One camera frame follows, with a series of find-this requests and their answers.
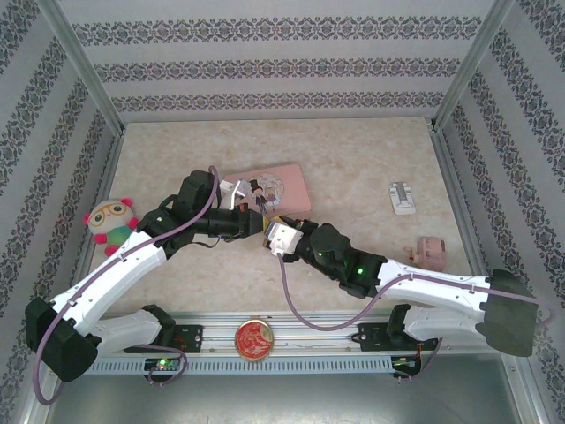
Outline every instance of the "pink plush toy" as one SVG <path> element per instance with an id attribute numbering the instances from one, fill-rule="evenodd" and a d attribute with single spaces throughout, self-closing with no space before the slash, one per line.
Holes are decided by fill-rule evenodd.
<path id="1" fill-rule="evenodd" d="M 103 201 L 90 214 L 84 215 L 83 222 L 94 234 L 94 242 L 107 245 L 104 249 L 106 256 L 114 254 L 137 227 L 139 219 L 133 214 L 132 205 L 131 199 Z"/>

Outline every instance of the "plush doll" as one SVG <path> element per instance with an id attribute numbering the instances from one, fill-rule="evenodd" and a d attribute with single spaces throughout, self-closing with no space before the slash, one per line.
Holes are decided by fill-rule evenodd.
<path id="1" fill-rule="evenodd" d="M 108 257 L 130 237 L 139 222 L 133 215 L 132 205 L 130 199 L 103 201 L 83 217 L 83 222 L 94 234 L 94 242 L 107 245 L 104 253 Z"/>

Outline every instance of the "gray floor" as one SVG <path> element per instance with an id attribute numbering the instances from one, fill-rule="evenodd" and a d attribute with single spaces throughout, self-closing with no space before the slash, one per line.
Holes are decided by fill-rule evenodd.
<path id="1" fill-rule="evenodd" d="M 413 384 L 389 375 L 139 376 L 67 384 L 49 424 L 520 422 L 498 357 L 439 357 Z"/>

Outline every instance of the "pink toy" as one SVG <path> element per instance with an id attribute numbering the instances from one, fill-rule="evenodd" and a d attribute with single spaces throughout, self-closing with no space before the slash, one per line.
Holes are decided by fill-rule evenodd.
<path id="1" fill-rule="evenodd" d="M 137 227 L 139 219 L 133 214 L 132 205 L 131 199 L 103 201 L 82 218 L 94 234 L 94 242 L 107 245 L 106 256 L 114 254 Z"/>
<path id="2" fill-rule="evenodd" d="M 416 253 L 411 247 L 404 250 L 411 253 L 409 259 L 419 268 L 442 272 L 446 267 L 445 242 L 441 238 L 423 237 Z"/>

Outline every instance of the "striped wallpaper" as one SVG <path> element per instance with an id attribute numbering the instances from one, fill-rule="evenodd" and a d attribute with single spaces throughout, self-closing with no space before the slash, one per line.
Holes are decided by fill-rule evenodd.
<path id="1" fill-rule="evenodd" d="M 33 0 L 0 0 L 0 423 L 33 358 L 24 308 L 68 287 L 115 134 Z"/>
<path id="2" fill-rule="evenodd" d="M 433 117 L 493 0 L 62 0 L 125 122 Z"/>
<path id="3" fill-rule="evenodd" d="M 565 422 L 564 3 L 513 5 L 443 128 L 488 268 L 558 311 L 530 358 L 550 422 Z"/>

